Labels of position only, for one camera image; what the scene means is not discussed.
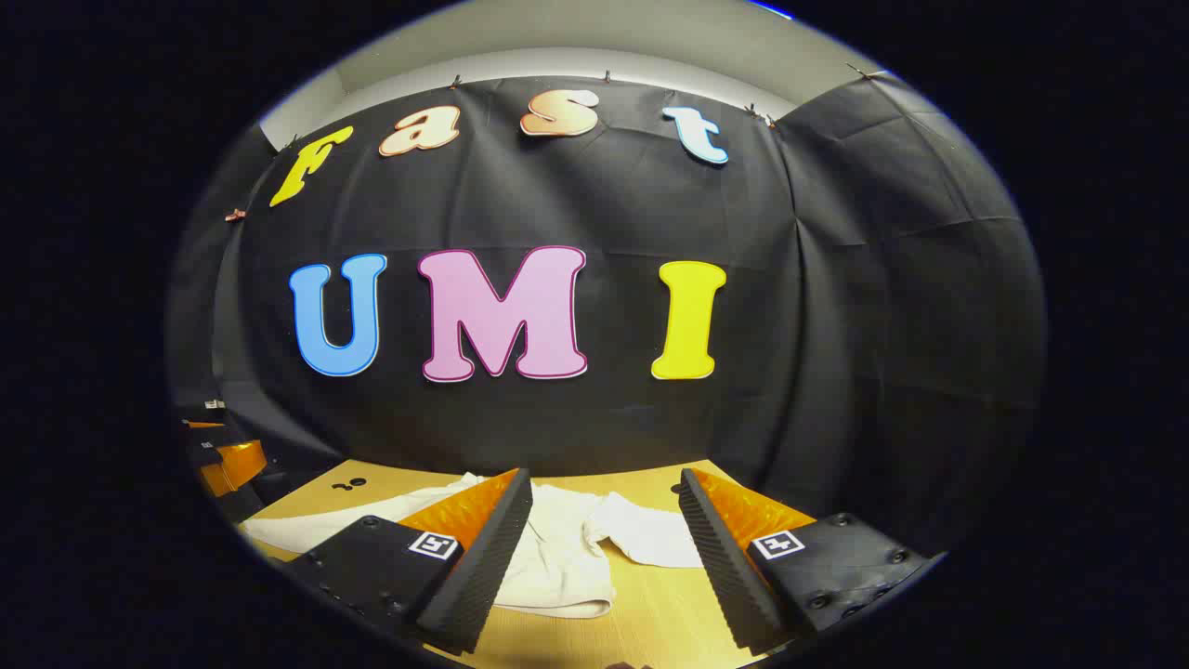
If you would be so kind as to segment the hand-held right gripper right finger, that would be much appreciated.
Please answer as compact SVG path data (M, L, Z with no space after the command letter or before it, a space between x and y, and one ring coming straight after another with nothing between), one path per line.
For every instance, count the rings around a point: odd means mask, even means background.
M681 471L678 496L726 626L750 651L838 635L933 566L858 516L814 519L696 467Z

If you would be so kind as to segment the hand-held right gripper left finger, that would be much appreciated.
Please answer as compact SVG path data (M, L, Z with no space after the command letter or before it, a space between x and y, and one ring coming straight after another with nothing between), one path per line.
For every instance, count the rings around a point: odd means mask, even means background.
M361 516L279 572L386 639L472 652L530 511L517 467L403 520Z

